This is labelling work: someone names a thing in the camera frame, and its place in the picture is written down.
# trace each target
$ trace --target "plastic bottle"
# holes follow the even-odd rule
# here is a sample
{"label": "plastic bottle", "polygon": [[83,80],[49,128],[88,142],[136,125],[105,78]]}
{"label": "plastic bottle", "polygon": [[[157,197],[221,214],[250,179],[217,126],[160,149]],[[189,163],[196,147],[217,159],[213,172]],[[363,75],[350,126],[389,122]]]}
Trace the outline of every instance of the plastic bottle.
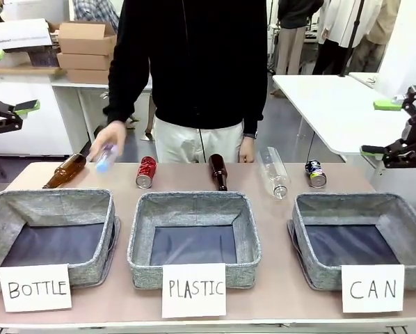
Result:
{"label": "plastic bottle", "polygon": [[113,163],[118,157],[117,145],[106,145],[103,148],[101,155],[99,156],[95,168],[97,172],[105,173],[112,167]]}
{"label": "plastic bottle", "polygon": [[278,151],[271,147],[260,150],[257,163],[265,189],[275,198],[284,199],[288,193],[290,179]]}
{"label": "plastic bottle", "polygon": [[79,172],[84,169],[86,158],[75,153],[64,161],[54,172],[54,176],[43,186],[43,189],[53,189],[71,181]]}

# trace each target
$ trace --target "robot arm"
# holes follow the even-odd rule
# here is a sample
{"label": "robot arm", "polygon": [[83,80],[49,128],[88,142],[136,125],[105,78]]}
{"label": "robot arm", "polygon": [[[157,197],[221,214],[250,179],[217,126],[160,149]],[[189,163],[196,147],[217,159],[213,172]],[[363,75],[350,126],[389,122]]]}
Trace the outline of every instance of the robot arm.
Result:
{"label": "robot arm", "polygon": [[362,146],[363,154],[382,154],[386,168],[416,168],[416,86],[403,95],[402,109],[410,115],[401,138],[385,148]]}

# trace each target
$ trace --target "hand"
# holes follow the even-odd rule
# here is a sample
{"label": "hand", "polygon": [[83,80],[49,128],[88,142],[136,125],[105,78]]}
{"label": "hand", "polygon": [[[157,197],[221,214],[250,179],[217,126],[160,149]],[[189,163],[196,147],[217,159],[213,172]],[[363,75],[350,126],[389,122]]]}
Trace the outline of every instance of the hand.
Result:
{"label": "hand", "polygon": [[330,31],[327,29],[324,29],[324,31],[322,32],[322,38],[324,40],[326,40],[328,38],[328,36],[330,35]]}
{"label": "hand", "polygon": [[114,120],[111,124],[99,132],[94,143],[90,147],[89,159],[97,157],[107,144],[117,145],[118,155],[123,153],[126,139],[126,126],[123,122]]}
{"label": "hand", "polygon": [[255,162],[255,139],[244,137],[239,150],[239,162]]}

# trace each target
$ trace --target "blue can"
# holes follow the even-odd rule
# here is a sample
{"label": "blue can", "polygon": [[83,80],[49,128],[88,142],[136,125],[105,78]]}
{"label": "blue can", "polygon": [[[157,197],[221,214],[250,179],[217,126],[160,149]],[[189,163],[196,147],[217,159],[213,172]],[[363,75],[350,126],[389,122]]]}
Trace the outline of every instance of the blue can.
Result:
{"label": "blue can", "polygon": [[305,164],[305,172],[309,178],[309,184],[313,188],[323,188],[327,183],[326,174],[323,172],[321,163],[310,160]]}

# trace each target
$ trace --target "beer bottle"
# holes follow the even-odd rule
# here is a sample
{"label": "beer bottle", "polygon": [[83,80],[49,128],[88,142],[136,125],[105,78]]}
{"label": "beer bottle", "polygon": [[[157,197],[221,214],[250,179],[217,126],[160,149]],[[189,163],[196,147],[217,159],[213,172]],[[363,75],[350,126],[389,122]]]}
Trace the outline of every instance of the beer bottle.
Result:
{"label": "beer bottle", "polygon": [[54,176],[48,181],[43,189],[58,188],[60,185],[71,181],[78,173],[80,173],[86,165],[86,158],[75,153],[64,161],[54,173]]}
{"label": "beer bottle", "polygon": [[209,158],[209,167],[212,171],[213,181],[219,191],[228,191],[227,189],[227,168],[223,162],[223,158],[219,154],[213,154]]}

